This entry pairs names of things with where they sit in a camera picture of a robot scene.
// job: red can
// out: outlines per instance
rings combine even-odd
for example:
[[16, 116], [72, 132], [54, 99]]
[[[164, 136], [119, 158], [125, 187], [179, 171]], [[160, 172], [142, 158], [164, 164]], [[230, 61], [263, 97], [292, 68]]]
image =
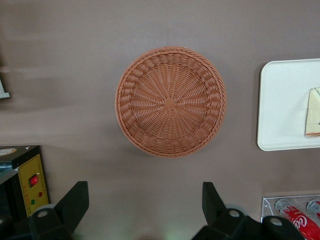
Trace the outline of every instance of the red can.
[[301, 212], [288, 199], [283, 198], [275, 204], [275, 209], [288, 219], [307, 240], [320, 240], [320, 228], [307, 215]]

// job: round woven basket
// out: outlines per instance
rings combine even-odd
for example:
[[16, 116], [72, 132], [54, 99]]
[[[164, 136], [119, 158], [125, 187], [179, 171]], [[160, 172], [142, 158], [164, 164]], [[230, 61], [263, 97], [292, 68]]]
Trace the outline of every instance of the round woven basket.
[[150, 50], [123, 73], [115, 111], [125, 136], [160, 157], [194, 153], [218, 132], [226, 90], [216, 68], [184, 47]]

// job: red switch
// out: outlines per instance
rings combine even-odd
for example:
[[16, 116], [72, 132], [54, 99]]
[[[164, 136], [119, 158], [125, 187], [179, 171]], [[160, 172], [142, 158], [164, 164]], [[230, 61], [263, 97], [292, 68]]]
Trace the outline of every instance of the red switch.
[[37, 183], [38, 183], [38, 177], [36, 174], [29, 178], [30, 188], [36, 185]]

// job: yellow label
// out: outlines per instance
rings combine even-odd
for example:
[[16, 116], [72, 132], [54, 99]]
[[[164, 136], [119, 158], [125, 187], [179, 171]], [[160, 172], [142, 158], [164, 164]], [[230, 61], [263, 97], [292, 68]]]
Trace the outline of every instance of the yellow label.
[[37, 208], [49, 204], [40, 155], [22, 164], [18, 174], [26, 214], [29, 217]]

